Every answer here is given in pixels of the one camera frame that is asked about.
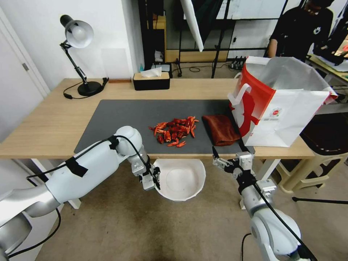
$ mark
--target stool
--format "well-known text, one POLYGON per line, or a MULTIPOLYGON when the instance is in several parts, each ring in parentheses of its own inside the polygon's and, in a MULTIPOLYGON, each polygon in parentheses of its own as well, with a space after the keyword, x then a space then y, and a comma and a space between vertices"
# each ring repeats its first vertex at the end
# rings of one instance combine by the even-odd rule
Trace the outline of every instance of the stool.
POLYGON ((347 130, 347 113, 315 115, 301 133, 315 157, 301 160, 290 172, 279 163, 276 168, 282 177, 279 187, 284 192, 322 187, 348 158, 347 130))

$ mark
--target black box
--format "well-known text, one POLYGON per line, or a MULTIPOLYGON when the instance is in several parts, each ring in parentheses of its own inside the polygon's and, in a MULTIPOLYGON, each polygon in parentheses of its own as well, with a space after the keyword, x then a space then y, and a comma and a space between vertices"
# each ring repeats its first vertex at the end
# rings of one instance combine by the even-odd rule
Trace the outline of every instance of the black box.
POLYGON ((170 84, 169 73, 162 72, 157 77, 142 77, 140 73, 135 73, 133 84, 136 91, 167 90, 170 84))

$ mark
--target black shirt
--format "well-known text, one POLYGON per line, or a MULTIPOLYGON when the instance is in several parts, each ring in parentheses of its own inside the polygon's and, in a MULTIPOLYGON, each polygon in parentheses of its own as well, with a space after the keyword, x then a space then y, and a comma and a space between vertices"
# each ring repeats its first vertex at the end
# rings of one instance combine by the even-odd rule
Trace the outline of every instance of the black shirt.
POLYGON ((278 20, 270 39, 276 39, 276 56, 295 57, 304 61, 312 43, 326 41, 333 19, 332 12, 324 8, 317 15, 295 7, 278 20))

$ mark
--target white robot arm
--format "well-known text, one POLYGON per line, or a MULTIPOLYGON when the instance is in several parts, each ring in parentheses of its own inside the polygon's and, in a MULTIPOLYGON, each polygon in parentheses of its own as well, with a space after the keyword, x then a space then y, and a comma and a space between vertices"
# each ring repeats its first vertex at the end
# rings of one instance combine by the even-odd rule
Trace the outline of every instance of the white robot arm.
MULTIPOLYGON (((290 260, 309 260, 301 258, 304 257, 301 253, 303 243, 296 222, 279 210, 272 212, 270 204, 276 189, 274 183, 271 180, 256 181, 251 174, 252 155, 239 153, 236 159, 227 161, 219 158, 214 148, 213 155, 213 164, 231 173, 239 184, 239 193, 251 217, 251 232, 260 246, 263 260, 276 261, 276 255, 290 256, 290 260)), ((25 215, 33 218, 44 216, 60 204, 86 195, 126 159, 145 190, 155 186, 160 188, 160 170, 150 164, 140 133, 125 126, 115 135, 92 144, 55 168, 44 185, 13 190, 1 196, 0 261, 7 261, 9 254, 29 235, 32 227, 25 215)))
POLYGON ((238 191, 251 217, 251 233, 260 247, 262 259, 278 261, 276 256, 287 256, 289 260, 304 261, 310 260, 311 256, 313 260, 316 260, 309 249, 303 245, 300 239, 301 232, 296 222, 282 211, 272 208, 272 196, 277 186, 271 179, 256 181, 251 174, 252 161, 253 155, 249 152, 237 153, 235 159, 227 161, 220 158, 213 147, 213 165, 231 173, 239 184, 238 191))
POLYGON ((159 168, 150 164, 139 131, 124 126, 109 139, 92 144, 62 163, 44 185, 15 189, 2 195, 0 261, 7 260, 32 229, 23 213, 33 218, 44 216, 60 204, 86 195, 113 174, 126 159, 145 190, 155 186, 159 188, 159 168))

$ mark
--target chili pepper pile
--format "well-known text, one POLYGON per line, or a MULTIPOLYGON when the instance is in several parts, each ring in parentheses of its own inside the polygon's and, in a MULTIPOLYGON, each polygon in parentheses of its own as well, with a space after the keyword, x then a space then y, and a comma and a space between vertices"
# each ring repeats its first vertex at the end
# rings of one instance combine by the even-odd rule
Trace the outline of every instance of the chili pepper pile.
POLYGON ((187 119, 173 119, 170 122, 158 123, 155 127, 149 127, 153 131, 153 135, 157 136, 157 141, 161 144, 164 142, 171 142, 167 146, 172 147, 176 146, 180 148, 186 145, 186 141, 179 142, 182 138, 185 138, 188 134, 195 137, 195 128, 196 128, 196 117, 188 116, 187 119))

